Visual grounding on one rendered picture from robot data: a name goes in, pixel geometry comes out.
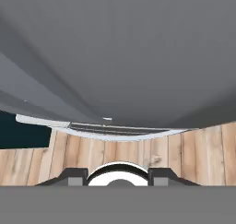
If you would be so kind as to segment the dark teal cupboard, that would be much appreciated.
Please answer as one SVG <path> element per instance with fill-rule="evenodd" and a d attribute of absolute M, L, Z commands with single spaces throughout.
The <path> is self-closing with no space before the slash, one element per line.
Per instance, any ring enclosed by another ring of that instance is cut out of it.
<path fill-rule="evenodd" d="M 15 114 L 0 111 L 0 149 L 48 147 L 51 132 L 47 126 L 22 124 Z"/>

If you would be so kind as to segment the white base trim strip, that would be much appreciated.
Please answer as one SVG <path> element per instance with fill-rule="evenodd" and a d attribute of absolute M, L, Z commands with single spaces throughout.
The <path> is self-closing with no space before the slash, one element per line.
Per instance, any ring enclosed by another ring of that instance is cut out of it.
<path fill-rule="evenodd" d="M 22 124 L 43 125 L 72 136 L 98 139 L 109 142 L 130 142 L 174 136 L 186 132 L 186 129 L 147 128 L 115 126 L 107 124 L 82 124 L 65 121 L 47 120 L 18 114 L 16 121 Z"/>

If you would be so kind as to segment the large grey appliance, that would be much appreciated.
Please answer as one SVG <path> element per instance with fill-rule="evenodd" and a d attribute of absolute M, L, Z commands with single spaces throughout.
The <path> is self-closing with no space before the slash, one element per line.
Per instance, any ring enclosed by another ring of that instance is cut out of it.
<path fill-rule="evenodd" d="M 236 0 L 0 0 L 0 110 L 82 124 L 236 121 Z"/>

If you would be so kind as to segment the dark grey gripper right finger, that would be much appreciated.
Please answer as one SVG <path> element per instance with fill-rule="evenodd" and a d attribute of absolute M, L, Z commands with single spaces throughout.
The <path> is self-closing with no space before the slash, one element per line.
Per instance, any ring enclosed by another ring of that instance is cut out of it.
<path fill-rule="evenodd" d="M 198 183 L 179 177 L 170 168 L 149 168 L 147 172 L 147 183 L 149 186 L 198 186 Z"/>

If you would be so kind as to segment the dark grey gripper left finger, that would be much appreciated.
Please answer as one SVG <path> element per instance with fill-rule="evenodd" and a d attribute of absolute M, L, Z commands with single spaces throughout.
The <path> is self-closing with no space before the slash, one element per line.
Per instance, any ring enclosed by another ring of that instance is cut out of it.
<path fill-rule="evenodd" d="M 49 179 L 38 185 L 87 186 L 88 176 L 89 176 L 89 171 L 87 168 L 66 168 L 62 171 L 62 173 L 59 176 Z"/>

